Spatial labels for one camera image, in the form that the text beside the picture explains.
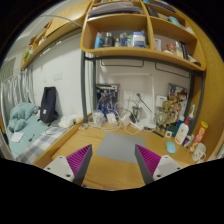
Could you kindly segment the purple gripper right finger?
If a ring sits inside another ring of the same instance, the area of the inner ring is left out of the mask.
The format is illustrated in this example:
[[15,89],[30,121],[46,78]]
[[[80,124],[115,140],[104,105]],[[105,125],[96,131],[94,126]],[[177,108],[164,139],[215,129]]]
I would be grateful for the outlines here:
[[135,157],[137,159],[144,183],[152,183],[154,181],[153,174],[160,162],[161,157],[140,145],[135,145]]

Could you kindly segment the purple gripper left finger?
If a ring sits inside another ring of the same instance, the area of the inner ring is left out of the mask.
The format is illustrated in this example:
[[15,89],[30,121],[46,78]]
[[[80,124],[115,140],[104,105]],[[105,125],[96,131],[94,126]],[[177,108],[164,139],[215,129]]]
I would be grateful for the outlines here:
[[75,184],[79,186],[82,185],[91,157],[92,145],[87,145],[66,157],[67,162],[73,171],[73,182]]

